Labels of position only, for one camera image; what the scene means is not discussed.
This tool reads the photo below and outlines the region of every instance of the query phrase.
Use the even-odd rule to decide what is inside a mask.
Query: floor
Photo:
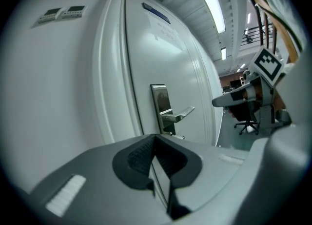
[[[242,135],[239,135],[240,130],[244,126],[238,125],[237,128],[234,128],[236,123],[238,123],[236,118],[233,118],[232,115],[228,113],[228,110],[226,110],[225,115],[223,115],[217,146],[249,151],[255,140],[270,136],[270,129],[264,128],[259,129],[259,134],[257,136],[255,131],[243,132]]]

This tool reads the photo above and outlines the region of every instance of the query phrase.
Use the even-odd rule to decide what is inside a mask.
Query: office chair
[[[255,116],[254,116],[254,110],[255,109],[255,103],[253,102],[244,102],[239,105],[229,106],[229,110],[235,115],[236,119],[238,121],[245,121],[243,123],[236,123],[234,125],[234,128],[237,127],[237,125],[244,125],[243,129],[239,132],[241,135],[245,129],[247,129],[248,126],[251,126],[253,129],[255,129],[255,134],[259,134],[259,126],[260,123],[257,122]]]

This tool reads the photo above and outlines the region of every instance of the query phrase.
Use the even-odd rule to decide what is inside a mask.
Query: cable
[[[295,33],[290,29],[290,27],[280,18],[278,17],[276,14],[274,14],[273,12],[271,11],[268,11],[267,9],[265,9],[264,7],[262,7],[261,5],[259,4],[256,4],[256,6],[258,6],[260,9],[262,9],[265,13],[267,13],[268,15],[271,15],[273,18],[275,18],[277,21],[279,21],[285,28],[286,30],[290,33],[290,35],[292,36],[294,42],[296,43],[297,47],[298,47],[298,50],[300,52],[302,52],[302,47],[301,47],[301,44],[297,38],[297,36],[295,35]]]
[[[261,23],[261,15],[260,15],[260,11],[257,7],[255,7],[256,3],[254,0],[250,0],[254,9],[255,9],[255,12],[257,14],[257,20],[258,20],[258,26],[259,26],[259,34],[260,34],[260,46],[263,45],[263,32],[262,32],[262,23]]]

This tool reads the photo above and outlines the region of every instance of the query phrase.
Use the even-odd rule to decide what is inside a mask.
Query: ceiling
[[[237,71],[250,56],[241,55],[243,31],[246,28],[247,0],[219,0],[226,31],[218,34],[214,20],[204,0],[156,0],[170,9],[189,27],[206,48],[220,76]],[[222,60],[221,48],[226,47],[227,59]]]

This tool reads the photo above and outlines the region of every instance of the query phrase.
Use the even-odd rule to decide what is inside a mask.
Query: white door
[[[175,124],[177,135],[197,143],[211,143],[207,130],[207,107],[198,63],[190,53],[196,51],[190,32],[178,19],[149,0],[126,0],[126,31],[134,92],[144,134],[159,133],[151,84],[167,86],[171,109],[178,114],[195,107]],[[163,18],[144,9],[148,4]]]

